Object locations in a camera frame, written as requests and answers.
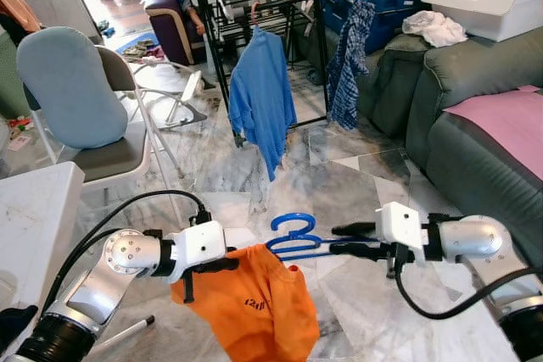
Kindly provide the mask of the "white crumpled cloth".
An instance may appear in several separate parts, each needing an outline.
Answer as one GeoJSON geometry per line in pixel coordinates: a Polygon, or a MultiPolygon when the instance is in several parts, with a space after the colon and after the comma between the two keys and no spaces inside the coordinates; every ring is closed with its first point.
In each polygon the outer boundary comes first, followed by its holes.
{"type": "Polygon", "coordinates": [[[458,22],[445,14],[423,10],[412,14],[402,22],[406,34],[416,34],[431,47],[450,47],[467,40],[467,32],[458,22]]]}

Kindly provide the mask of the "pink cloth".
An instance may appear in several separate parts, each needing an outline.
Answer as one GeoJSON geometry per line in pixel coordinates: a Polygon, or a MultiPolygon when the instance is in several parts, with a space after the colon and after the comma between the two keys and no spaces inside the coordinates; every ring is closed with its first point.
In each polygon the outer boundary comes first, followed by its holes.
{"type": "Polygon", "coordinates": [[[543,176],[543,96],[539,87],[473,96],[445,111],[473,122],[520,164],[543,176]]]}

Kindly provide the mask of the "green sofa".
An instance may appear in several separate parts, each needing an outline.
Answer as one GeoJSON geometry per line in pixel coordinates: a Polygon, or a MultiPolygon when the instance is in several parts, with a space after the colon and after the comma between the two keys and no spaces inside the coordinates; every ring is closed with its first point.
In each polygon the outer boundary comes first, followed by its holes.
{"type": "Polygon", "coordinates": [[[526,91],[540,95],[543,31],[501,42],[472,36],[450,47],[430,47],[400,34],[366,57],[355,78],[356,110],[392,140],[462,214],[492,216],[511,232],[521,257],[543,264],[543,150],[532,136],[530,157],[519,158],[453,108],[497,101],[526,91]]]}

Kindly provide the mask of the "white tubular frame seat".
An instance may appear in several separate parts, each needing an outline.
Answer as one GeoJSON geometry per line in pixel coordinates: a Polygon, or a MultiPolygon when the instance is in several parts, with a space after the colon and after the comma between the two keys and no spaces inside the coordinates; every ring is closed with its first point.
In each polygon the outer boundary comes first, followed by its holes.
{"type": "Polygon", "coordinates": [[[158,66],[170,66],[179,72],[179,74],[187,74],[185,86],[181,91],[162,91],[158,88],[148,88],[137,86],[137,90],[143,92],[151,92],[162,95],[163,99],[172,101],[171,110],[168,111],[164,120],[152,121],[160,130],[173,130],[180,126],[190,125],[190,123],[199,123],[207,119],[207,115],[200,113],[195,107],[190,105],[190,99],[193,98],[197,91],[203,91],[206,87],[205,80],[200,70],[191,69],[182,64],[173,63],[166,59],[153,57],[123,57],[123,60],[128,64],[135,64],[136,68],[132,69],[133,75],[138,75],[143,69],[153,68],[158,66]]]}

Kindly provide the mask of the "orange shirt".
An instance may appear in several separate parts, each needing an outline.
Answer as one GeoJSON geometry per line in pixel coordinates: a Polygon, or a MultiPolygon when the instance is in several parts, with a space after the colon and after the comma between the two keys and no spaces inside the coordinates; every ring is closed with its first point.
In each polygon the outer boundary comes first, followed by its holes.
{"type": "Polygon", "coordinates": [[[301,270],[264,243],[227,257],[239,261],[236,270],[194,274],[188,308],[233,362],[306,362],[321,332],[301,270]]]}

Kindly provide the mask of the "black drying rack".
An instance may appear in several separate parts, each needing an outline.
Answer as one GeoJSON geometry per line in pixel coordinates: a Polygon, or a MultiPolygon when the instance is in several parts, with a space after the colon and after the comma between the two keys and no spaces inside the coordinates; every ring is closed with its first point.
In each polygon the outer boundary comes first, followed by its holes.
{"type": "MultiPolygon", "coordinates": [[[[215,72],[221,94],[228,97],[229,78],[240,53],[252,39],[249,5],[255,0],[194,0],[205,25],[207,67],[215,72]]],[[[334,50],[328,29],[323,24],[322,0],[259,0],[257,20],[264,31],[283,39],[288,67],[307,64],[311,79],[322,88],[322,106],[313,118],[300,114],[299,128],[328,125],[331,107],[326,66],[334,50]]]]}

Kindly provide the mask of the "white folding table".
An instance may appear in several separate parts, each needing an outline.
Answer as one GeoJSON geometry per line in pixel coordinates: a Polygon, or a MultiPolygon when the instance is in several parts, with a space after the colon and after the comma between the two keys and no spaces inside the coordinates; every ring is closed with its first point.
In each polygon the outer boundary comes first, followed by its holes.
{"type": "Polygon", "coordinates": [[[150,330],[154,315],[112,337],[106,327],[133,278],[120,268],[122,243],[158,253],[156,239],[107,230],[87,243],[74,233],[84,172],[70,162],[0,180],[0,362],[82,362],[150,330]]]}

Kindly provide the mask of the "blue plaid shirt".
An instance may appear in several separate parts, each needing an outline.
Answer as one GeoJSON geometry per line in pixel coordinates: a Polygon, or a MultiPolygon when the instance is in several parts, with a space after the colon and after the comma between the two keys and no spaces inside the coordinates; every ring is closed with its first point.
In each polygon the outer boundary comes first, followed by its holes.
{"type": "Polygon", "coordinates": [[[348,131],[356,129],[358,122],[356,78],[369,72],[365,48],[373,16],[375,5],[364,1],[353,2],[341,26],[336,53],[327,66],[327,86],[331,98],[328,118],[348,131]]]}

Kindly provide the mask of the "blue plastic hanger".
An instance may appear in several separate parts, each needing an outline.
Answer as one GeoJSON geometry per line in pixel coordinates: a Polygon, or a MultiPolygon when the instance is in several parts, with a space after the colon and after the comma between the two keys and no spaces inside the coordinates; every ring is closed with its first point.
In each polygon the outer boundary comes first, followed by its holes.
{"type": "Polygon", "coordinates": [[[377,239],[370,237],[318,237],[313,234],[316,227],[315,216],[305,212],[288,212],[288,214],[276,216],[271,220],[271,229],[278,231],[280,226],[292,221],[304,222],[304,225],[301,229],[287,231],[287,234],[283,235],[283,237],[269,239],[266,243],[269,251],[274,253],[282,262],[331,256],[329,249],[331,243],[378,242],[377,239]]]}

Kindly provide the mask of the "light blue cushion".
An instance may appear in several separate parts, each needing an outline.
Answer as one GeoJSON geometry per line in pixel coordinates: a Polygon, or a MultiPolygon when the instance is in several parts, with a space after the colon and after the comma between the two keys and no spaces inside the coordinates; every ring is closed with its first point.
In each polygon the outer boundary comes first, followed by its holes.
{"type": "Polygon", "coordinates": [[[17,72],[44,121],[68,148],[103,148],[119,141],[128,120],[98,48],[69,26],[50,26],[17,45],[17,72]]]}

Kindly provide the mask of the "white folding chair grey seat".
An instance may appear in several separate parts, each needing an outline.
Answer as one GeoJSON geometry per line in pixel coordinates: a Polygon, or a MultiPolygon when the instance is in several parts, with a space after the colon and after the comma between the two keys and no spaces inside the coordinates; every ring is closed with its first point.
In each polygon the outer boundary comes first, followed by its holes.
{"type": "Polygon", "coordinates": [[[55,138],[42,124],[38,108],[31,111],[31,115],[43,145],[46,146],[50,164],[74,162],[85,173],[86,189],[108,189],[125,180],[136,179],[148,171],[151,158],[154,158],[160,171],[165,171],[165,165],[160,158],[167,157],[168,162],[174,165],[179,179],[183,179],[185,175],[182,167],[178,164],[173,150],[165,144],[158,123],[155,122],[144,98],[150,90],[137,86],[128,61],[118,53],[104,47],[96,49],[104,62],[106,78],[112,83],[116,81],[120,83],[120,90],[116,92],[117,98],[128,98],[133,101],[132,118],[128,123],[126,134],[119,141],[103,148],[78,150],[62,142],[54,146],[52,142],[55,138]]]}

